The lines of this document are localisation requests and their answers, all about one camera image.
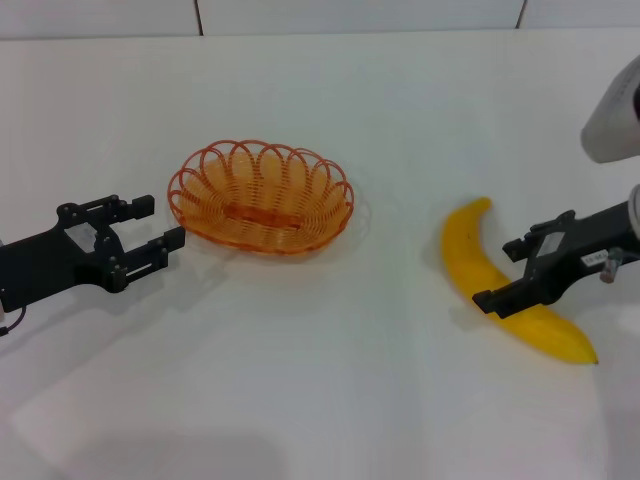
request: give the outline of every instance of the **white wall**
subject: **white wall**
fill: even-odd
[[[523,28],[638,27],[640,0],[529,0]]]
[[[0,38],[198,35],[193,0],[0,0]]]
[[[199,0],[205,35],[513,28],[522,0]]]

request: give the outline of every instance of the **label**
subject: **label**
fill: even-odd
[[[555,252],[560,243],[562,243],[562,239],[564,238],[564,232],[553,232],[544,237],[542,241],[542,245],[540,246],[540,250],[538,250],[538,254],[536,257],[542,257],[544,255],[549,255],[550,253]]]
[[[606,262],[607,258],[609,258],[609,252],[606,250],[598,250],[597,252],[585,255],[580,260],[582,260],[582,263],[587,267],[593,267],[594,265]]]
[[[78,245],[84,253],[95,252],[96,234],[98,231],[88,223],[81,223],[75,227],[65,229],[69,238]]]

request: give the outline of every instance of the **yellow banana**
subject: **yellow banana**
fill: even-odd
[[[473,294],[496,290],[510,283],[482,249],[480,220],[490,207],[490,199],[479,198],[456,210],[447,218],[442,233],[442,258],[449,276],[471,303]],[[506,319],[495,313],[488,316],[507,332],[559,360],[598,363],[596,352],[585,334],[547,307],[537,305]]]

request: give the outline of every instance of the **orange basket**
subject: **orange basket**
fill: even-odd
[[[304,148],[221,140],[191,155],[167,192],[190,232],[241,250],[312,252],[347,226],[353,188],[342,169]]]

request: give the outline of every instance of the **tabletop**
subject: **tabletop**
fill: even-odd
[[[487,195],[488,255],[624,201],[640,162],[579,132],[640,30],[0,43],[0,238],[55,208],[156,198],[219,139],[306,147],[356,192],[347,230],[283,260],[188,236],[118,295],[76,287],[0,339],[0,460],[31,479],[628,479],[640,469],[640,268],[554,309],[597,366],[545,357],[450,287],[451,209]]]

